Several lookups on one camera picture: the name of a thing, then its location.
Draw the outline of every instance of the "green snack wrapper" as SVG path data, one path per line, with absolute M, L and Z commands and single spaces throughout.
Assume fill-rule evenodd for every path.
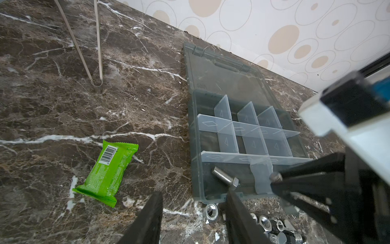
M 114 195 L 119 189 L 124 170 L 137 151 L 137 144 L 103 141 L 103 149 L 84 184 L 72 190 L 115 207 L 117 199 Z

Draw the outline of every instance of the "barcode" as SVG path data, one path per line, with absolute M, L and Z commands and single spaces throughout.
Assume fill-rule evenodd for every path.
M 110 165 L 112 158 L 117 152 L 118 148 L 108 145 L 98 163 Z

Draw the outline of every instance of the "clear plastic lid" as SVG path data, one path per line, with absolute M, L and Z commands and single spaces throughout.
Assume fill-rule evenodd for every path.
M 184 59 L 190 94 L 198 89 L 281 109 L 257 68 L 191 43 L 184 43 Z

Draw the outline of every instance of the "metal bolt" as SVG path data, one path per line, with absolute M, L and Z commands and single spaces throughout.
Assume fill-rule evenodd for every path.
M 218 167 L 214 167 L 213 171 L 211 172 L 213 175 L 215 175 L 218 179 L 223 181 L 226 185 L 230 186 L 232 190 L 235 190 L 238 186 L 238 179 L 236 177 L 231 177 L 226 172 L 224 172 L 222 169 Z
M 256 221 L 256 224 L 257 224 L 257 216 L 256 216 L 256 214 L 254 214 L 254 213 L 250 213 L 250 215 L 252 216 L 252 218 Z
M 281 182 L 283 181 L 283 177 L 279 172 L 272 172 L 269 176 L 269 180 L 271 182 Z

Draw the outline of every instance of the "plastic organizer box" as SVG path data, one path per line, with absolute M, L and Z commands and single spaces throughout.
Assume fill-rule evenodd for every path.
M 218 166 L 239 179 L 241 199 L 274 196 L 269 175 L 310 161 L 293 157 L 298 131 L 282 128 L 273 106 L 230 100 L 194 90 L 188 103 L 193 194 L 204 203 L 225 201 L 228 187 L 211 174 Z
M 215 166 L 239 179 L 241 199 L 273 196 L 273 170 L 311 159 L 260 70 L 211 49 L 183 45 L 193 197 L 225 201 L 228 187 L 211 174 Z

